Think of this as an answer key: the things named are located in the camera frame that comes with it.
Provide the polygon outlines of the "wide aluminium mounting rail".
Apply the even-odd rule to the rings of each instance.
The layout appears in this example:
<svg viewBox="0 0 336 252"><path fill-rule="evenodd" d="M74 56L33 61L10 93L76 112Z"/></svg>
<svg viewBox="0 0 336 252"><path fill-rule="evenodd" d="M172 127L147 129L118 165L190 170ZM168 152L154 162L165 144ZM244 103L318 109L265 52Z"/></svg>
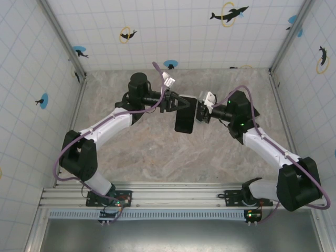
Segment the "wide aluminium mounting rail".
<svg viewBox="0 0 336 252"><path fill-rule="evenodd" d="M150 184L119 183L118 191L131 191L131 208L139 209L210 209L226 208L228 199L218 194L239 187L225 184ZM43 208L84 208L89 190L74 184L60 184L44 189L39 203Z"/></svg>

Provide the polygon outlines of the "grey metal panel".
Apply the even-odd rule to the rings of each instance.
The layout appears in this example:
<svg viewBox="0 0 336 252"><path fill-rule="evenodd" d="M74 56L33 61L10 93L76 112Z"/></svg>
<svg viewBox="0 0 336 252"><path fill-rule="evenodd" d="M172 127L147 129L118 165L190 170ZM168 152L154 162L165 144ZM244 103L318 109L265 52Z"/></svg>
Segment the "grey metal panel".
<svg viewBox="0 0 336 252"><path fill-rule="evenodd" d="M321 252L307 218L261 225L218 220L140 220L110 225L51 220L41 252Z"/></svg>

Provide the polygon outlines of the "aluminium table edge rail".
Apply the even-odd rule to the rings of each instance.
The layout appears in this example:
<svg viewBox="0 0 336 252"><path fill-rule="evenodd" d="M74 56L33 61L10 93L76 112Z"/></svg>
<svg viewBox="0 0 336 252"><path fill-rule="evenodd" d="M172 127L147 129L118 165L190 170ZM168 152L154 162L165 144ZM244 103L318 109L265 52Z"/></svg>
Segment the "aluminium table edge rail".
<svg viewBox="0 0 336 252"><path fill-rule="evenodd" d="M81 106L81 103L82 103L82 99L83 99L83 95L84 95L84 92L85 92L85 89L86 89L86 86L87 86L87 78L85 78L81 84L80 84L80 89L78 91L78 94L76 96L76 99L75 99L75 103L74 103L74 109L73 109L73 112L72 112L72 115L71 115L71 120L70 120L70 123L69 123L69 126L68 126L68 131L72 130L76 124L76 120L77 120L77 117L78 117L78 112L79 112L79 109L80 109L80 106ZM53 164L53 167L52 167L52 174L54 176L54 184L53 184L53 187L55 187L57 185L57 182L58 181L68 181L68 180L76 180L76 178L60 178L59 177L59 172L60 172L60 165L59 165L59 160L60 158L62 157L62 155L64 154L64 149L61 148L61 151L59 153L59 155L57 156L54 164Z"/></svg>
<svg viewBox="0 0 336 252"><path fill-rule="evenodd" d="M272 95L275 99L275 104L276 104L276 110L277 113L279 115L279 119L280 119L280 127L281 130L284 134L284 139L283 140L276 140L276 142L283 146L286 150L300 156L301 158L304 157L304 155L301 155L298 151L298 148L294 142L294 138L293 135L291 133L291 128L289 125L289 121L288 118L286 116L286 112L285 112L285 106L284 103L282 102L281 98L280 98L280 94L278 91L278 87L276 84L276 79L275 79L275 74L270 71L269 69L267 69L267 76L268 76L268 80L269 80L269 84L272 90Z"/></svg>

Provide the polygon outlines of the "small black controller box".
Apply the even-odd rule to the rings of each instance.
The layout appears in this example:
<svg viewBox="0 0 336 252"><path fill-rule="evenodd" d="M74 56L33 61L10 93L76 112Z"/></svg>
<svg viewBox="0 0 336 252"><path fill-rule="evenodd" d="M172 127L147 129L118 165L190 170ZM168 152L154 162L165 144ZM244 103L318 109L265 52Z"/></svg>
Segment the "small black controller box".
<svg viewBox="0 0 336 252"><path fill-rule="evenodd" d="M120 210L117 210L114 213L108 213L106 211L101 211L98 222L101 224L101 226L104 226L104 225L109 226L115 223L122 216L122 213L123 213L122 208Z"/></svg>
<svg viewBox="0 0 336 252"><path fill-rule="evenodd" d="M262 220L263 214L261 209L244 210L245 222L248 226L254 224L255 226Z"/></svg>

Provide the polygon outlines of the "aluminium corner post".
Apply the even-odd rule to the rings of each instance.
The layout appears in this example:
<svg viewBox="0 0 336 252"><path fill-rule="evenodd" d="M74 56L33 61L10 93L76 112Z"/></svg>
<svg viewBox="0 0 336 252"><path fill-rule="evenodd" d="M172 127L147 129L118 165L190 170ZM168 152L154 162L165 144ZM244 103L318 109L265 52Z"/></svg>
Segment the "aluminium corner post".
<svg viewBox="0 0 336 252"><path fill-rule="evenodd" d="M42 12L44 13L45 17L47 18L53 31L55 32L57 38L59 39L63 49L67 53L67 56L70 62L72 63L75 72L80 78L85 79L86 72L83 66L81 65L79 58L75 53L73 47L71 46L69 39L67 38L62 26L60 25L54 12L52 11L48 1L47 0L36 0L36 1L39 7L41 8Z"/></svg>
<svg viewBox="0 0 336 252"><path fill-rule="evenodd" d="M297 18L294 23L291 25L289 29L289 33L285 37L285 40L280 46L278 53L274 61L272 62L271 67L269 68L269 73L272 76L278 67L280 66L281 62L283 61L287 51L289 50L290 46L292 45L293 41L297 37L300 30L303 28L303 24L311 11L312 7L314 6L316 0L304 0L302 7L300 8L299 13L297 14Z"/></svg>

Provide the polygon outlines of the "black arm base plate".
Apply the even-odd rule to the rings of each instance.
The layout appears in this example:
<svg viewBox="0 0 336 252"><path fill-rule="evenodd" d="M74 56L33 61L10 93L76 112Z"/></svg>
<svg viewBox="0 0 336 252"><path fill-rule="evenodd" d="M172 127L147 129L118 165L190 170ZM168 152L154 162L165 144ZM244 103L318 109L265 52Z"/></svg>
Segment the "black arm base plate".
<svg viewBox="0 0 336 252"><path fill-rule="evenodd" d="M244 199L241 190L225 190L222 198L227 207L261 207L273 206L273 202L268 199Z"/></svg>
<svg viewBox="0 0 336 252"><path fill-rule="evenodd" d="M88 207L105 207L105 206L120 206L130 207L132 202L133 192L130 190L117 190L115 191L113 197L116 198L116 201L100 197L93 192L88 192L86 199L86 206Z"/></svg>

